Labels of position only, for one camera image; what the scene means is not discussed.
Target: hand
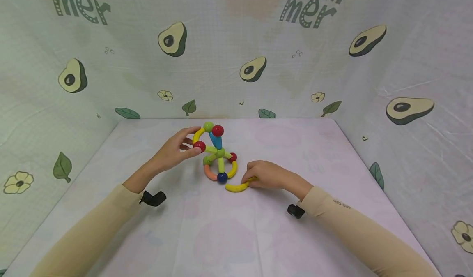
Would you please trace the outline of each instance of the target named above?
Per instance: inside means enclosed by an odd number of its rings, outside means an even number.
[[[200,126],[179,130],[163,144],[161,149],[159,149],[148,162],[146,162],[148,167],[158,174],[177,166],[185,159],[199,155],[202,150],[199,147],[189,147],[189,145],[193,145],[194,143],[192,142],[192,139],[187,137],[187,135],[194,134],[199,129]]]
[[[131,175],[123,183],[123,186],[133,193],[141,193],[153,177],[159,173],[177,166],[185,159],[199,155],[202,150],[199,147],[191,148],[189,145],[193,145],[193,142],[187,137],[187,135],[194,134],[199,129],[200,126],[179,130],[163,144],[161,149],[149,161]]]
[[[258,180],[251,181],[248,184],[249,187],[285,189],[293,193],[301,201],[310,189],[314,187],[299,175],[269,161],[258,160],[249,162],[241,183],[246,183],[252,177],[258,177]]]

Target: finger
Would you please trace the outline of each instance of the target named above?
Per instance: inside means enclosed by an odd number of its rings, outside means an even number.
[[[180,153],[181,161],[198,156],[200,153],[202,153],[202,150],[199,147],[195,147],[195,148],[186,150],[185,152],[181,152]]]
[[[246,171],[250,170],[251,168],[255,167],[256,165],[258,165],[260,162],[262,162],[261,160],[256,160],[256,161],[252,161],[252,162],[248,162],[248,164],[246,165]]]
[[[248,184],[249,187],[264,187],[263,183],[259,180],[254,180],[254,181],[251,181],[249,184]]]
[[[241,179],[241,183],[244,184],[249,178],[252,178],[253,176],[258,176],[256,175],[256,170],[257,168],[251,168],[250,170],[246,171],[246,173],[243,175]]]
[[[186,144],[190,144],[190,145],[193,145],[193,144],[194,144],[194,142],[192,141],[192,139],[190,139],[189,137],[184,138],[184,140],[182,141],[182,143],[186,143]]]
[[[189,128],[182,128],[179,130],[176,135],[184,139],[184,137],[188,136],[189,134],[194,134],[200,129],[200,126],[194,126]]]
[[[191,148],[188,147],[188,146],[186,146],[185,144],[181,144],[181,145],[179,146],[179,149],[180,149],[180,150],[190,150]]]

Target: white tablecloth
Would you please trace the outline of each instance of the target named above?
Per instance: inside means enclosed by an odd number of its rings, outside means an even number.
[[[5,276],[27,276],[76,221],[168,137],[206,121],[224,127],[223,147],[238,155],[239,171],[229,183],[240,183],[249,161],[275,162],[373,218],[428,259],[333,120],[145,119],[118,124]],[[208,134],[201,140],[211,145]],[[250,188],[230,193],[206,178],[202,158],[187,160],[149,184],[149,192],[162,190],[168,199],[158,208],[143,205],[88,276],[373,276],[314,219],[296,220],[286,212],[297,202],[292,194]]]

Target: person's left hand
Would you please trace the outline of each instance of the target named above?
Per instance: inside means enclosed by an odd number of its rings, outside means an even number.
[[[185,159],[189,159],[199,155],[202,150],[199,147],[193,148],[192,139],[187,137],[189,134],[194,134],[200,126],[183,128],[168,139],[163,144],[161,149],[146,162],[147,167],[150,167],[153,172],[158,174],[177,166]]]

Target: beige sleeve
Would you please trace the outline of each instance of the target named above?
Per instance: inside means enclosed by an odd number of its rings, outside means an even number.
[[[122,185],[115,187],[49,250],[30,277],[85,276],[113,236],[139,210],[142,196]]]
[[[435,277],[430,264],[391,232],[320,187],[298,205],[332,231],[363,264],[380,277]]]

